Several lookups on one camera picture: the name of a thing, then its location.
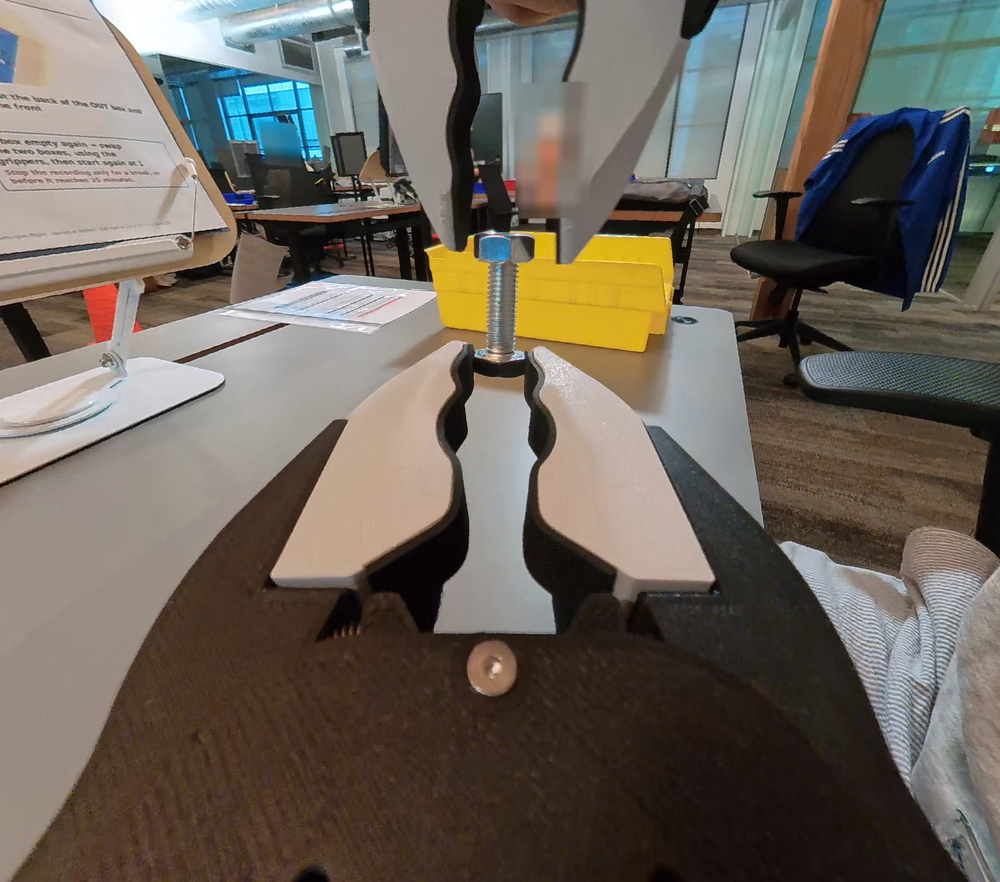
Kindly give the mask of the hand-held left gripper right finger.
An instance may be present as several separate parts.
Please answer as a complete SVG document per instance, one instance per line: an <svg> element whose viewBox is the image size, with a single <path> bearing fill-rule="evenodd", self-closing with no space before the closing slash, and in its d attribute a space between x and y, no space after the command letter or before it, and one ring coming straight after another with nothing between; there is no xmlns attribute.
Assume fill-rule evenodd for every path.
<svg viewBox="0 0 1000 882"><path fill-rule="evenodd" d="M640 416L546 347L526 355L528 442L535 455L523 557L567 631L593 595L634 605L648 593L706 593L716 583Z"/></svg>

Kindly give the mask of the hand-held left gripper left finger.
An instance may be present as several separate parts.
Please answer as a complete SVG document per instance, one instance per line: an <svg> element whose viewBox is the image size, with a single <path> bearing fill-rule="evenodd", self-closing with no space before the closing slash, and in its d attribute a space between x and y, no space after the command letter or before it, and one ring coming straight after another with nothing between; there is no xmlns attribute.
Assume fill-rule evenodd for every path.
<svg viewBox="0 0 1000 882"><path fill-rule="evenodd" d="M283 588L394 593L419 631L462 567L469 517L458 450L471 344L450 341L352 410L271 570Z"/></svg>

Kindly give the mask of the yellow plastic bin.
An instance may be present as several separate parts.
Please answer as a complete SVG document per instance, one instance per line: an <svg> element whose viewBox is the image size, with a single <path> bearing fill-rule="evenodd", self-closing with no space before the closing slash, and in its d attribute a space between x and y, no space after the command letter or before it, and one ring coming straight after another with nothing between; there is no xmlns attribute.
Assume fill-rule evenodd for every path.
<svg viewBox="0 0 1000 882"><path fill-rule="evenodd" d="M674 259L666 237L595 236L572 264L556 262L553 233L533 233L518 278L516 336L643 352L665 333ZM444 327L484 332L488 273L471 249L426 252Z"/></svg>

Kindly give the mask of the silver hex bolt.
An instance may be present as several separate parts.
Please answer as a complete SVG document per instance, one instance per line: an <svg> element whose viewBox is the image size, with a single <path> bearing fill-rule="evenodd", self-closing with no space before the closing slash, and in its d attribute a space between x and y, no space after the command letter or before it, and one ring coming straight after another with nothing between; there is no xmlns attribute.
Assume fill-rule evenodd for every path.
<svg viewBox="0 0 1000 882"><path fill-rule="evenodd" d="M517 349L518 266L513 261L490 263L487 280L485 346L473 355L474 371L493 378L524 374L525 355Z"/></svg>

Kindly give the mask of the long background desk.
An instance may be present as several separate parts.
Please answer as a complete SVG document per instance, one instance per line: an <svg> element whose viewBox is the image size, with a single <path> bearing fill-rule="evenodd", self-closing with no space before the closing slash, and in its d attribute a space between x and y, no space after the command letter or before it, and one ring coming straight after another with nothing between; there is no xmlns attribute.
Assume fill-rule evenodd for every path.
<svg viewBox="0 0 1000 882"><path fill-rule="evenodd" d="M324 231L342 230L344 236L367 238L379 233L395 235L400 277L430 281L423 242L424 212L419 204L381 204L374 201L293 206L284 209L246 208L232 211L237 223L256 223L289 250L294 279L306 284L313 279L302 234L304 227Z"/></svg>

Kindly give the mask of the computer monitor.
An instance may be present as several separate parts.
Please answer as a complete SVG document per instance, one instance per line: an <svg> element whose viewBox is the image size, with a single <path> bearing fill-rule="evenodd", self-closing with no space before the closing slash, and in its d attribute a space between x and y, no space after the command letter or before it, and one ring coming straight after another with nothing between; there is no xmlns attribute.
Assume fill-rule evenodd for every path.
<svg viewBox="0 0 1000 882"><path fill-rule="evenodd" d="M338 178L359 179L368 160L362 131L342 131L331 136L332 155Z"/></svg>

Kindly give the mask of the laminated paper sheet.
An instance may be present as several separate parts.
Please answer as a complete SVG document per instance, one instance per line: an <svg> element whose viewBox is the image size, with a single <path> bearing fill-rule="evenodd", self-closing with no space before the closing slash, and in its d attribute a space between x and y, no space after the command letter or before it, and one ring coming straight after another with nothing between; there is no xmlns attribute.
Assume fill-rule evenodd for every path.
<svg viewBox="0 0 1000 882"><path fill-rule="evenodd" d="M247 300L220 313L276 325L371 334L434 300L432 291L351 285L330 278Z"/></svg>

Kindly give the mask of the grey bag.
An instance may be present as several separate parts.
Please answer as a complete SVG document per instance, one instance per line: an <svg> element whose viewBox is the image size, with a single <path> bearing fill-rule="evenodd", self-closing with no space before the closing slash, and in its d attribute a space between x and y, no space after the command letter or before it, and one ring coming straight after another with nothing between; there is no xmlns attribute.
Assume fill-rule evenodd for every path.
<svg viewBox="0 0 1000 882"><path fill-rule="evenodd" d="M701 179L633 178L618 208L632 211L707 210L709 193Z"/></svg>

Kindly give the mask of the wooden pillar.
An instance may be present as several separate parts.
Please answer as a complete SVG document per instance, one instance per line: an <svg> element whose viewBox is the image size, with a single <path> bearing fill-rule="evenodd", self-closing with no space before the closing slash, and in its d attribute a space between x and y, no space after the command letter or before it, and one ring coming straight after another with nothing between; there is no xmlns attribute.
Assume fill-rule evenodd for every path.
<svg viewBox="0 0 1000 882"><path fill-rule="evenodd" d="M799 190L847 128L884 0L832 0L782 186Z"/></svg>

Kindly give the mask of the white paper bag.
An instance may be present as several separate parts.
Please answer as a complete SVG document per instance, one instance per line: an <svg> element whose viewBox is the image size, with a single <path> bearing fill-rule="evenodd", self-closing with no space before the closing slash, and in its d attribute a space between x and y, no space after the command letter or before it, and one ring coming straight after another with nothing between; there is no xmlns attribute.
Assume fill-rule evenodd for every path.
<svg viewBox="0 0 1000 882"><path fill-rule="evenodd" d="M230 305L277 292L282 263L288 256L287 247L270 243L252 233L241 235L235 250Z"/></svg>

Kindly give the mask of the wooden document stand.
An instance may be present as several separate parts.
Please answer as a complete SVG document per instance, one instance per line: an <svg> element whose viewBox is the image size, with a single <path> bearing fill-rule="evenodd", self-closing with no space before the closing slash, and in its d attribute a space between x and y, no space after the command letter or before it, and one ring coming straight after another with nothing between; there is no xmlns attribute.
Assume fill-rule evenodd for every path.
<svg viewBox="0 0 1000 882"><path fill-rule="evenodd" d="M2 398L2 484L212 393L224 383L217 372L130 353L145 279L219 260L235 244L235 222L148 68L121 34L106 24L140 73L192 179L205 188L226 228L26 254L1 252L2 311L27 300L120 286L113 333L97 367Z"/></svg>

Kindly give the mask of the black office chair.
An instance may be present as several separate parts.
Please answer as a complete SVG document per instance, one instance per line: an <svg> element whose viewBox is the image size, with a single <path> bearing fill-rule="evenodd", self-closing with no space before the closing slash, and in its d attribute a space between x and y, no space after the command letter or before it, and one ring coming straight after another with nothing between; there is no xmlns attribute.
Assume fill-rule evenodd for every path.
<svg viewBox="0 0 1000 882"><path fill-rule="evenodd" d="M804 194L805 185L802 191L755 193L754 198L757 200L775 202L776 236L770 240L749 240L734 247L730 253L731 261L736 266L773 281L771 298L774 303L781 304L786 297L791 297L789 308L782 316L738 321L735 329L738 342L778 338L779 346L789 351L793 362L793 370L784 378L784 383L792 388L798 384L797 369L802 360L803 346L818 344L836 352L849 351L847 345L801 320L799 305L803 294L808 291L822 292L836 283L858 288L849 283L856 273L880 269L885 263L885 258L844 255L797 242L794 238L796 221Z"/></svg>

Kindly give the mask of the white instruction sheet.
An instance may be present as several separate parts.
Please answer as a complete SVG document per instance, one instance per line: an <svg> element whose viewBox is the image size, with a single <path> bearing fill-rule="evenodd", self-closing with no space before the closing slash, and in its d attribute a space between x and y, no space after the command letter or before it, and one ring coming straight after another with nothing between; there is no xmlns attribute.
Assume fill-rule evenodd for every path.
<svg viewBox="0 0 1000 882"><path fill-rule="evenodd" d="M1 29L2 255L226 228L90 0L1 0Z"/></svg>

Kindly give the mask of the orange cone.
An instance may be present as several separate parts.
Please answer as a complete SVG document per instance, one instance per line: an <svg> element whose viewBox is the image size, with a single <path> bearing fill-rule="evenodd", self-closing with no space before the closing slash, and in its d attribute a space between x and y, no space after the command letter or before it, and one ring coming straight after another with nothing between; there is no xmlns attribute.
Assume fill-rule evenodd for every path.
<svg viewBox="0 0 1000 882"><path fill-rule="evenodd" d="M94 344L111 339L119 288L119 285L108 284L82 290Z"/></svg>

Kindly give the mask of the blue striped jacket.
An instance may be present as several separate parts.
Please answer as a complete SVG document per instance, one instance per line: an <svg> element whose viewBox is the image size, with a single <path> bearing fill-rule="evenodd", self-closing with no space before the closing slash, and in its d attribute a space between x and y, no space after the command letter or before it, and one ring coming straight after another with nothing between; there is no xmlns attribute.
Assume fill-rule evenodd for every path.
<svg viewBox="0 0 1000 882"><path fill-rule="evenodd" d="M849 283L900 299L903 311L939 291L966 199L970 125L964 106L858 119L806 179L795 240L885 258Z"/></svg>

